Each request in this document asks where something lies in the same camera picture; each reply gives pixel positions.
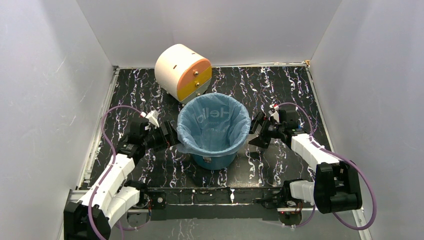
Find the teal plastic trash bin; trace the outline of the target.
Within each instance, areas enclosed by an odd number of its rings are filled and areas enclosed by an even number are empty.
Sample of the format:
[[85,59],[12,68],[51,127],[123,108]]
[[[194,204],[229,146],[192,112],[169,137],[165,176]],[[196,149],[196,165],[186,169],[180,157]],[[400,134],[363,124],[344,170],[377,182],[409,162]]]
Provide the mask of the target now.
[[236,155],[237,153],[234,150],[205,151],[190,154],[200,167],[212,171],[227,168],[234,161]]

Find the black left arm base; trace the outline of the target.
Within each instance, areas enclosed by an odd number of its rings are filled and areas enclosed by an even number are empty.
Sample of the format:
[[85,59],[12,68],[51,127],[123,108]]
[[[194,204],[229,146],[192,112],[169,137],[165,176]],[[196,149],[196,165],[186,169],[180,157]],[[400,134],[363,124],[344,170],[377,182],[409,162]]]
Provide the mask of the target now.
[[122,230],[137,231],[139,228],[142,228],[145,224],[147,224],[150,221],[154,199],[151,196],[145,194],[143,190],[140,190],[131,186],[124,186],[123,188],[120,189],[120,191],[116,194],[115,197],[118,198],[119,200],[125,201],[124,210],[126,211],[128,211],[132,207],[135,207],[138,209],[148,208],[149,220],[146,223],[143,223],[140,226],[123,227],[123,225],[119,221],[118,224]]

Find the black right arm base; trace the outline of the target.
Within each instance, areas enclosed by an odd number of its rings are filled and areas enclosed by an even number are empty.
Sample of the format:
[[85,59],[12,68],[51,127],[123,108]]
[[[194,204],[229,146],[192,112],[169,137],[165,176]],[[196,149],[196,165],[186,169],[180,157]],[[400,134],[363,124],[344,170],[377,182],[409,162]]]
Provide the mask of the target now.
[[309,217],[303,219],[304,201],[293,198],[288,190],[266,191],[261,197],[254,198],[252,204],[259,204],[266,209],[276,209],[283,227],[298,228],[309,223],[315,214],[315,206]]

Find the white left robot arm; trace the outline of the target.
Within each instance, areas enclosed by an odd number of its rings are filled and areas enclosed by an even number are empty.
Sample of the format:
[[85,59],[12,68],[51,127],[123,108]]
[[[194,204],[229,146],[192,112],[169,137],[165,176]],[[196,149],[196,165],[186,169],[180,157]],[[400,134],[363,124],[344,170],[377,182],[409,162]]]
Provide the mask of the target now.
[[152,202],[144,183],[127,176],[146,152],[159,152],[179,144],[170,121],[158,125],[143,118],[131,123],[113,147],[105,170],[78,201],[66,203],[63,211],[63,234],[66,240],[107,240],[113,226],[131,208],[144,208]]

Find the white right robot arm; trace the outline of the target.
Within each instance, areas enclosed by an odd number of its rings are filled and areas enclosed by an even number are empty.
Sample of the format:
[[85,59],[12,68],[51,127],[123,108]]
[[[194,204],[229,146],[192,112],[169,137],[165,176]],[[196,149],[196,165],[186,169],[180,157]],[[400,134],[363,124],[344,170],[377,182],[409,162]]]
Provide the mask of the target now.
[[271,116],[258,112],[251,121],[249,132],[257,136],[248,142],[250,145],[267,149],[271,140],[279,139],[315,174],[314,181],[286,180],[275,200],[288,207],[309,202],[322,214],[360,209],[363,199],[357,170],[327,153],[300,127],[296,117],[293,110],[278,109]]

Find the translucent blue plastic bag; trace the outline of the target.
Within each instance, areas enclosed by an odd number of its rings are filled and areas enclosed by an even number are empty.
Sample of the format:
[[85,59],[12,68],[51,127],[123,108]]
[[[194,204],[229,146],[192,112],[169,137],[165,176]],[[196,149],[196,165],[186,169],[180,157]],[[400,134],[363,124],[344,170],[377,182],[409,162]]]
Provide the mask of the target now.
[[179,112],[176,148],[203,157],[231,155],[245,144],[250,127],[250,114],[241,102],[226,94],[207,93]]

